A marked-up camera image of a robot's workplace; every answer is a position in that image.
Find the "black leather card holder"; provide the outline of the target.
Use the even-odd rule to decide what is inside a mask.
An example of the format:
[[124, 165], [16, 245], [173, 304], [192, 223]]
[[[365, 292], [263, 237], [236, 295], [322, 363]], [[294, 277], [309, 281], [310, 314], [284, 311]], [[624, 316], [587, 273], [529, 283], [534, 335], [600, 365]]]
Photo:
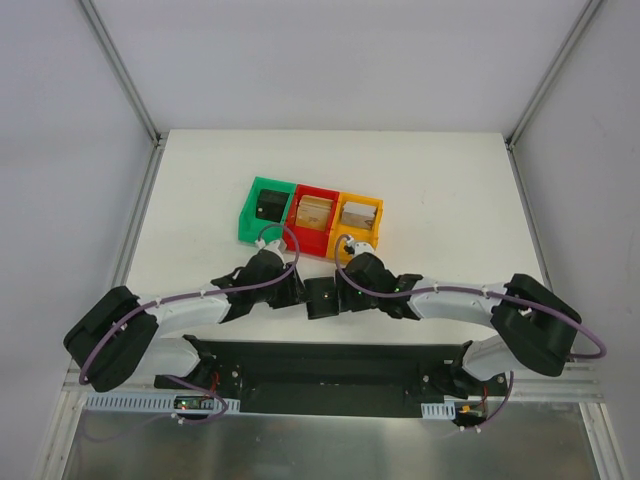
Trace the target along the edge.
[[319, 320], [339, 314], [339, 297], [333, 277], [306, 279], [304, 287], [307, 294], [306, 310], [309, 320]]

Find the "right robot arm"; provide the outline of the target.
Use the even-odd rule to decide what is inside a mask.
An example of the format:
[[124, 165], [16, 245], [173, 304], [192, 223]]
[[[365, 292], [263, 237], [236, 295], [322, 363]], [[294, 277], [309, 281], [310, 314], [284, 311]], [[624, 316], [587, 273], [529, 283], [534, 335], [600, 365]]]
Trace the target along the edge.
[[351, 235], [341, 235], [335, 249], [349, 257], [335, 273], [341, 310], [379, 310], [395, 319], [446, 319], [494, 330], [485, 340], [464, 343], [451, 363], [430, 373], [443, 394], [465, 399], [495, 376], [517, 369], [552, 378], [563, 373], [582, 320], [531, 276], [442, 285], [418, 274], [394, 275], [369, 243]]

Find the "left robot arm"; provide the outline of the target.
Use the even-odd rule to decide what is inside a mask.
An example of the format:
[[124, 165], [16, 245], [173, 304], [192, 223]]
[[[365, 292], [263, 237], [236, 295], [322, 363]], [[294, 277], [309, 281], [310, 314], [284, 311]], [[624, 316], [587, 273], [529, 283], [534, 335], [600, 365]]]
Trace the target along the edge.
[[243, 267], [196, 292], [143, 301], [126, 286], [109, 290], [65, 335], [63, 346], [81, 368], [80, 383], [111, 391], [133, 376], [176, 376], [188, 388], [211, 377], [205, 354], [188, 331], [248, 315], [260, 303], [272, 309], [303, 302], [296, 263], [281, 239], [256, 242]]

